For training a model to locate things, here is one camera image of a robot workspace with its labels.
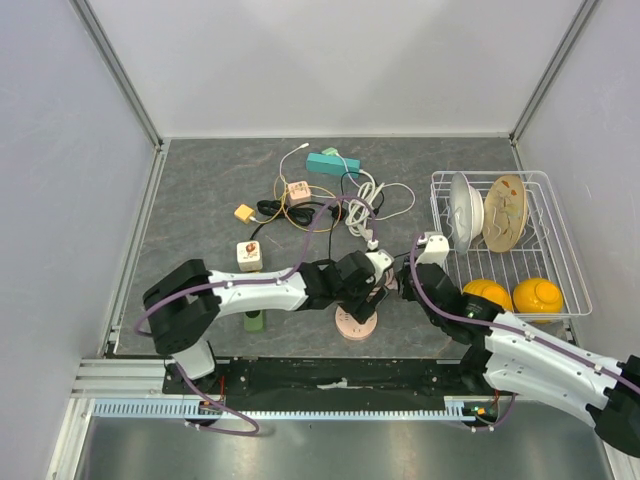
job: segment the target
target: teal power strip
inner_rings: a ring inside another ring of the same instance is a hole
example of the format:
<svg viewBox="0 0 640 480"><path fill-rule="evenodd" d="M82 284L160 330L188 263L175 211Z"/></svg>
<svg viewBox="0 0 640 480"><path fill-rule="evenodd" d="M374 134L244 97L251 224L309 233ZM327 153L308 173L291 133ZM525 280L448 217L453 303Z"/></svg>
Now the teal power strip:
<svg viewBox="0 0 640 480"><path fill-rule="evenodd" d="M345 158L349 171L353 172L353 178L358 178L360 171L360 160ZM307 157L307 170L317 173L328 173L329 175L341 176L344 172L344 163L340 157L334 155L322 155L320 153L310 153Z"/></svg>

